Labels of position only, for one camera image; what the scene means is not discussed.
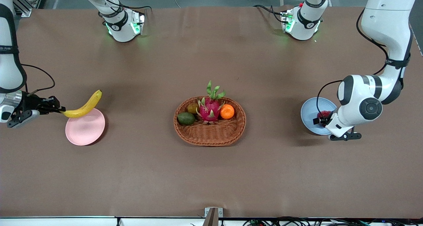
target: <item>banana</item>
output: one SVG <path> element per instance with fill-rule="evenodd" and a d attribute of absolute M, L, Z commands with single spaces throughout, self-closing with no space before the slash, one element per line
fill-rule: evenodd
<path fill-rule="evenodd" d="M 88 114 L 98 104 L 102 96 L 101 90 L 94 92 L 90 99 L 77 110 L 61 111 L 68 118 L 79 118 Z"/>

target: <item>black cable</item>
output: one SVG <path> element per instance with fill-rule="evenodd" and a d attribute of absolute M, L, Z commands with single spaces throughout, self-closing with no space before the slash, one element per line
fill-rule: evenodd
<path fill-rule="evenodd" d="M 333 219 L 333 218 L 324 218 L 324 219 L 322 219 L 322 220 L 319 221 L 319 226 L 322 226 L 322 223 L 325 220 L 330 220 L 332 222 L 328 226 L 360 226 L 357 223 L 348 222 L 346 220 L 341 220 L 341 219 L 338 219 L 338 218 L 335 218 L 335 219 Z"/>
<path fill-rule="evenodd" d="M 299 218 L 299 217 L 283 217 L 283 219 L 289 220 L 291 222 L 299 222 L 301 224 L 301 226 L 307 226 L 305 223 L 303 223 L 303 221 L 305 221 L 308 224 L 308 226 L 311 226 L 310 225 L 310 222 L 308 220 L 304 219 L 304 218 Z"/>
<path fill-rule="evenodd" d="M 386 49 L 384 49 L 384 48 L 383 48 L 383 47 L 385 47 L 385 45 L 382 45 L 382 44 L 380 44 L 380 43 L 378 43 L 378 42 L 374 41 L 373 39 L 371 39 L 371 38 L 367 37 L 367 36 L 366 36 L 363 32 L 361 32 L 361 30 L 360 30 L 360 27 L 359 27 L 358 23 L 359 23 L 359 21 L 360 21 L 360 18 L 363 16 L 364 10 L 365 10 L 365 8 L 361 11 L 360 15 L 358 16 L 357 21 L 355 22 L 355 27 L 357 28 L 357 31 L 358 31 L 358 33 L 359 33 L 361 36 L 363 36 L 366 40 L 370 41 L 372 44 L 374 44 L 374 45 L 376 45 L 377 47 L 379 47 L 379 48 L 383 51 L 383 53 L 385 53 L 385 59 L 388 59 L 388 53 L 387 53 Z M 383 67 L 382 67 L 379 71 L 375 72 L 373 75 L 377 75 L 377 74 L 379 74 L 379 72 L 383 71 L 383 69 L 385 69 L 385 67 L 386 67 L 386 64 L 385 64 L 385 65 L 383 65 Z"/>
<path fill-rule="evenodd" d="M 285 223 L 284 225 L 282 225 L 282 226 L 287 226 L 288 224 L 290 224 L 290 223 L 294 223 L 296 226 L 300 226 L 297 222 L 296 222 L 296 220 L 293 220 L 291 217 L 279 217 L 278 218 L 278 220 L 279 221 L 288 221 L 287 223 Z"/>
<path fill-rule="evenodd" d="M 115 5 L 115 6 L 120 6 L 120 7 L 123 7 L 123 8 L 128 8 L 128 9 L 143 9 L 143 8 L 150 8 L 151 10 L 152 10 L 152 8 L 151 8 L 151 6 L 142 6 L 142 7 L 130 7 L 130 6 L 126 6 L 126 5 L 122 5 L 122 4 L 116 4 L 116 3 L 114 3 L 114 2 L 111 2 L 110 0 L 107 0 L 109 3 L 112 3 L 113 5 Z"/>
<path fill-rule="evenodd" d="M 276 20 L 278 20 L 279 22 L 284 23 L 284 24 L 288 23 L 287 21 L 282 21 L 282 20 L 278 19 L 278 17 L 275 14 L 275 11 L 273 10 L 273 6 L 270 6 L 270 10 L 272 11 L 273 16 L 275 17 Z"/>
<path fill-rule="evenodd" d="M 266 11 L 267 11 L 267 12 L 269 12 L 269 13 L 274 13 L 274 14 L 277 14 L 277 15 L 281 15 L 281 13 L 278 13 L 278 12 L 275 12 L 275 11 L 271 11 L 270 9 L 268 9 L 268 8 L 266 8 L 265 6 L 262 6 L 262 5 L 255 5 L 255 6 L 253 6 L 253 7 L 262 8 L 262 9 L 266 10 Z"/>
<path fill-rule="evenodd" d="M 412 221 L 414 224 L 416 224 L 417 222 L 420 222 L 420 221 L 422 221 L 423 220 L 423 217 L 421 217 L 421 218 L 419 218 L 418 220 L 414 220 L 414 221 Z"/>
<path fill-rule="evenodd" d="M 322 88 L 320 88 L 320 90 L 319 90 L 319 93 L 317 94 L 317 98 L 316 98 L 316 107 L 317 107 L 317 111 L 320 113 L 320 115 L 323 117 L 323 114 L 322 114 L 322 112 L 320 111 L 320 109 L 319 109 L 319 96 L 320 96 L 320 92 L 322 92 L 322 90 L 323 90 L 323 88 L 325 88 L 326 86 L 328 86 L 328 85 L 330 85 L 330 84 L 334 84 L 334 83 L 337 83 L 337 82 L 341 82 L 342 80 L 337 80 L 337 81 L 333 81 L 333 82 L 329 82 L 329 83 L 326 83 Z"/>
<path fill-rule="evenodd" d="M 285 11 L 281 11 L 281 12 L 275 12 L 273 10 L 273 6 L 270 6 L 270 9 L 268 9 L 265 6 L 262 6 L 262 5 L 255 5 L 253 7 L 262 8 L 262 9 L 266 10 L 267 12 L 272 13 L 273 16 L 275 16 L 275 19 L 278 20 L 281 23 L 284 23 L 284 24 L 287 24 L 288 23 L 287 21 L 282 21 L 282 20 L 278 19 L 278 17 L 276 16 L 276 15 L 280 15 L 281 16 L 282 15 L 281 12 L 286 12 L 286 10 Z"/>
<path fill-rule="evenodd" d="M 267 221 L 263 221 L 263 220 L 259 220 L 259 219 L 251 219 L 246 221 L 242 226 L 246 226 L 246 224 L 248 224 L 248 226 L 256 226 L 256 225 L 263 225 L 263 226 L 271 226 Z"/>
<path fill-rule="evenodd" d="M 21 65 L 24 65 L 24 66 L 29 66 L 29 67 L 33 67 L 33 68 L 35 68 L 35 69 L 38 69 L 38 70 L 40 70 L 40 71 L 44 72 L 44 73 L 45 73 L 48 77 L 50 77 L 50 79 L 53 81 L 53 85 L 52 85 L 52 86 L 50 86 L 50 87 L 46 87 L 46 88 L 41 88 L 41 89 L 36 89 L 35 91 L 31 92 L 29 95 L 32 95 L 32 94 L 34 94 L 34 93 L 36 93 L 36 92 L 39 92 L 39 91 L 48 90 L 48 89 L 51 89 L 51 88 L 53 88 L 54 86 L 56 86 L 56 82 L 54 81 L 53 77 L 52 77 L 50 74 L 48 74 L 48 72 L 46 72 L 46 71 L 44 71 L 43 69 L 41 69 L 41 68 L 39 68 L 39 67 L 37 67 L 37 66 L 34 66 L 34 65 L 22 64 L 22 63 L 21 63 Z"/>
<path fill-rule="evenodd" d="M 391 220 L 391 219 L 385 219 L 385 222 L 389 222 L 394 226 L 405 226 L 405 224 L 397 221 L 397 220 Z"/>
<path fill-rule="evenodd" d="M 371 38 L 367 37 L 367 36 L 366 36 L 363 32 L 361 32 L 361 30 L 360 30 L 360 27 L 359 27 L 359 25 L 358 25 L 358 24 L 359 24 L 359 21 L 360 21 L 361 17 L 363 16 L 364 10 L 365 10 L 365 8 L 361 11 L 360 15 L 358 15 L 357 21 L 355 22 L 355 27 L 357 28 L 357 31 L 358 31 L 358 33 L 359 33 L 361 36 L 363 36 L 363 37 L 364 37 L 367 41 L 369 41 L 369 42 L 371 42 L 372 44 L 374 44 L 374 45 L 376 45 L 377 47 L 379 47 L 379 48 L 383 51 L 383 53 L 385 54 L 385 58 L 386 58 L 386 59 L 388 59 L 388 53 L 387 53 L 386 49 L 384 49 L 384 48 L 383 48 L 383 47 L 385 47 L 385 45 L 382 45 L 382 44 L 380 44 L 380 43 L 378 43 L 378 42 L 374 41 L 373 39 L 371 39 Z M 385 67 L 386 67 L 386 63 L 385 63 L 385 65 L 383 65 L 383 66 L 382 66 L 382 68 L 381 68 L 381 69 L 379 69 L 379 71 L 375 72 L 373 75 L 377 75 L 377 74 L 379 74 L 381 71 L 383 71 L 383 70 L 385 69 Z M 324 86 L 320 89 L 319 93 L 317 94 L 316 107 L 317 107 L 317 110 L 319 111 L 319 113 L 320 113 L 322 116 L 323 116 L 323 114 L 322 114 L 322 112 L 319 110 L 319 95 L 320 95 L 320 92 L 322 92 L 323 88 L 325 88 L 327 85 L 330 85 L 330 84 L 333 84 L 333 83 L 338 83 L 338 82 L 341 82 L 341 81 L 342 81 L 342 80 L 337 80 L 337 81 L 333 81 L 333 82 L 327 83 L 326 85 L 324 85 Z"/>

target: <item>green led light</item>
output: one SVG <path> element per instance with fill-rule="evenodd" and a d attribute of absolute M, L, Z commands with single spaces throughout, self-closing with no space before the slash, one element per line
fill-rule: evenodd
<path fill-rule="evenodd" d="M 317 32 L 317 29 L 319 28 L 319 24 L 320 24 L 320 21 L 316 24 L 316 29 L 314 30 L 314 33 Z"/>
<path fill-rule="evenodd" d="M 133 31 L 135 34 L 139 34 L 139 25 L 138 24 L 134 24 L 131 22 L 131 27 L 133 28 Z"/>
<path fill-rule="evenodd" d="M 107 25 L 107 23 L 106 23 L 106 27 L 107 27 L 107 30 L 109 30 L 109 34 L 110 34 L 110 35 L 112 35 L 112 32 L 110 31 L 110 28 L 109 28 L 109 26 Z"/>
<path fill-rule="evenodd" d="M 290 33 L 292 31 L 292 27 L 295 24 L 295 20 L 291 19 L 289 23 L 287 23 L 287 28 L 285 29 L 286 32 Z"/>

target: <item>black strap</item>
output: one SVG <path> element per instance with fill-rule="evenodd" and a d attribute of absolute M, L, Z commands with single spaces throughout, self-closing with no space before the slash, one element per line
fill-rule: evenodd
<path fill-rule="evenodd" d="M 18 46 L 0 45 L 0 54 L 17 54 L 19 53 Z"/>
<path fill-rule="evenodd" d="M 298 10 L 296 16 L 298 17 L 298 21 L 300 23 L 302 23 L 304 25 L 304 28 L 306 29 L 312 29 L 314 26 L 316 26 L 316 24 L 320 21 L 320 19 L 322 17 L 320 17 L 318 20 L 315 21 L 311 21 L 308 19 L 305 19 L 302 15 L 301 15 L 301 8 Z"/>
<path fill-rule="evenodd" d="M 394 66 L 395 69 L 400 69 L 400 68 L 408 66 L 408 62 L 410 62 L 410 58 L 411 58 L 410 50 L 411 50 L 412 43 L 413 43 L 413 32 L 410 29 L 410 40 L 408 41 L 408 46 L 404 56 L 404 60 L 393 60 L 393 59 L 387 58 L 385 60 L 385 63 L 387 65 Z"/>
<path fill-rule="evenodd" d="M 119 8 L 118 8 L 117 11 L 115 11 L 111 14 L 102 14 L 99 11 L 98 16 L 100 16 L 101 18 L 112 18 L 112 17 L 115 17 L 116 15 L 118 15 L 119 13 L 121 13 L 123 10 L 124 10 L 124 8 L 121 6 L 121 3 L 119 2 Z"/>
<path fill-rule="evenodd" d="M 325 3 L 325 1 L 326 1 L 326 0 L 322 0 L 322 1 L 321 1 L 319 4 L 317 4 L 317 5 L 312 4 L 312 3 L 308 2 L 307 0 L 305 0 L 305 1 L 304 1 L 304 3 L 305 3 L 307 6 L 310 6 L 311 8 L 319 8 L 320 6 L 323 6 L 323 4 Z"/>
<path fill-rule="evenodd" d="M 313 119 L 313 125 L 326 125 L 330 121 L 330 118 L 328 117 L 320 117 L 320 118 L 314 118 Z"/>
<path fill-rule="evenodd" d="M 405 67 L 405 66 L 408 65 L 408 62 L 410 62 L 410 57 L 411 57 L 411 53 L 408 53 L 408 58 L 406 60 L 402 60 L 402 61 L 398 61 L 398 60 L 393 60 L 393 59 L 387 58 L 385 60 L 385 63 L 387 65 L 394 66 L 395 69 L 400 69 L 400 68 Z"/>
<path fill-rule="evenodd" d="M 124 16 L 124 18 L 121 21 L 119 21 L 117 23 L 114 23 L 114 24 L 113 23 L 106 22 L 106 24 L 112 30 L 114 30 L 114 31 L 120 31 L 122 29 L 122 27 L 127 23 L 127 21 L 128 21 L 128 13 L 125 12 L 125 16 Z"/>

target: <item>pink plate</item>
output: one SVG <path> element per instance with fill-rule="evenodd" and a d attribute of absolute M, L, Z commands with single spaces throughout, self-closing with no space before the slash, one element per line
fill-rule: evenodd
<path fill-rule="evenodd" d="M 95 142 L 104 131 L 106 120 L 100 110 L 93 109 L 80 118 L 69 118 L 65 133 L 68 140 L 78 146 Z"/>

